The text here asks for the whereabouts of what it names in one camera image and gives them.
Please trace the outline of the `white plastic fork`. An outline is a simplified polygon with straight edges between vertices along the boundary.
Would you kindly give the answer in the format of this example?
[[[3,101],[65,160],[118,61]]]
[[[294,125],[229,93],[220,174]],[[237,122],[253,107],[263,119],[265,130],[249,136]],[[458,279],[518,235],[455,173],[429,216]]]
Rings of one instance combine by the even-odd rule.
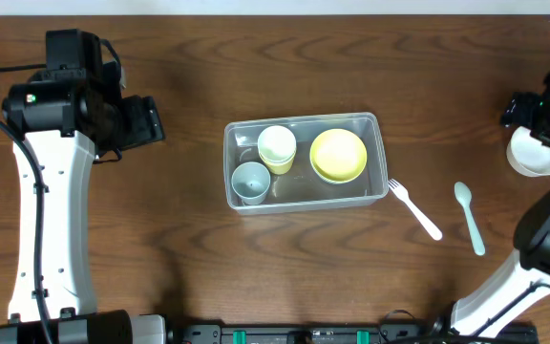
[[[443,238],[442,231],[414,204],[407,188],[395,179],[388,180],[389,189],[410,210],[416,220],[435,241]]]

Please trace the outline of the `pale green plastic spoon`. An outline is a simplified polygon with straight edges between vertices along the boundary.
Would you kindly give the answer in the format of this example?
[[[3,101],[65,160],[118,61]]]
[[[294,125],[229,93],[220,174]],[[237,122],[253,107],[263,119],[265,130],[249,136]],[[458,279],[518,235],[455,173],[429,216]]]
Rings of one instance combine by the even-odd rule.
[[[462,209],[466,218],[467,226],[469,229],[473,250],[477,256],[483,256],[486,253],[486,248],[484,246],[482,237],[476,225],[476,221],[473,216],[472,210],[470,208],[471,200],[472,200],[472,192],[465,183],[456,182],[454,186],[454,193],[455,193],[455,198],[462,206]]]

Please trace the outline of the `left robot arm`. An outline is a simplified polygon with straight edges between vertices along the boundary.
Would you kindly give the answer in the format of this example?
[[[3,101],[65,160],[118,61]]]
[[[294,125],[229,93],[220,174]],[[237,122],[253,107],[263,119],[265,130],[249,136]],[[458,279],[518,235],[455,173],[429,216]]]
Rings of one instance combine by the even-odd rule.
[[[124,97],[111,44],[81,30],[49,31],[46,62],[4,99],[20,184],[19,258],[0,343],[163,343],[158,314],[97,308],[88,259],[92,168],[164,137],[151,97]]]

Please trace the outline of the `yellow plastic bowl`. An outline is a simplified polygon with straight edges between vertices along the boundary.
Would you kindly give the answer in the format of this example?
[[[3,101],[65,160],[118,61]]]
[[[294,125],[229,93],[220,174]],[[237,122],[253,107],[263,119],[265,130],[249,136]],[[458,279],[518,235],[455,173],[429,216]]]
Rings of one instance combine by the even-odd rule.
[[[350,183],[365,170],[368,152],[362,140],[351,131],[329,129],[310,145],[309,162],[324,182]]]

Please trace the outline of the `white plastic bowl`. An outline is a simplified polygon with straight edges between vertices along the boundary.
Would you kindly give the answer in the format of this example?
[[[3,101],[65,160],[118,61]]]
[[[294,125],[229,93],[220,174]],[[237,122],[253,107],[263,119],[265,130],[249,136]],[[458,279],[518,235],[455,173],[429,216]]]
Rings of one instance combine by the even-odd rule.
[[[550,147],[530,136],[530,130],[518,127],[513,133],[506,157],[510,165],[526,177],[550,176]]]

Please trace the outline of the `white plastic cup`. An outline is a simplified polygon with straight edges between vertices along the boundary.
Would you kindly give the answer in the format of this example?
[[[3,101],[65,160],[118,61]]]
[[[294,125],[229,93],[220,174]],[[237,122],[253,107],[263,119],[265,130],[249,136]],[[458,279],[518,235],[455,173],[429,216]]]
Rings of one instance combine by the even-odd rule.
[[[268,161],[282,162],[296,152],[296,138],[292,131],[281,125],[265,128],[258,137],[259,153]]]

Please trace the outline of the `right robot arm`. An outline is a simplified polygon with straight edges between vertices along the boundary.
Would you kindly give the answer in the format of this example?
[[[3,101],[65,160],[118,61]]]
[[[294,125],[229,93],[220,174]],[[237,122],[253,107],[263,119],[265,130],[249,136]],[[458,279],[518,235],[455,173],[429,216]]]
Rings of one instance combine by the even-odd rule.
[[[542,93],[515,93],[501,125],[526,129],[550,148],[550,72]],[[454,303],[443,333],[476,342],[496,337],[511,321],[550,295],[550,191],[521,217],[507,260],[477,290]]]

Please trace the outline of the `yellow plastic cup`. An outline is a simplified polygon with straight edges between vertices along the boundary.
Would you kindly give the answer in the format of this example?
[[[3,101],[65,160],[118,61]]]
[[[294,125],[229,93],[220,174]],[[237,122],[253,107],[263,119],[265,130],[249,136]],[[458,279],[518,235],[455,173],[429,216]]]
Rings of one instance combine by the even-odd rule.
[[[294,162],[295,154],[289,154],[284,156],[262,153],[259,154],[262,162],[266,165],[267,169],[275,175],[284,175],[287,173]]]

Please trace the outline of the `grey plastic cup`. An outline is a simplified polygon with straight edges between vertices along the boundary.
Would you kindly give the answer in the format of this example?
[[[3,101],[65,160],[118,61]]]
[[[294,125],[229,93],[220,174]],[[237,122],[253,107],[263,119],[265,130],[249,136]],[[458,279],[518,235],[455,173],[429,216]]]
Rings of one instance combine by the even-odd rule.
[[[233,191],[247,205],[261,204],[267,196],[270,182],[269,170],[255,161],[242,163],[231,177]]]

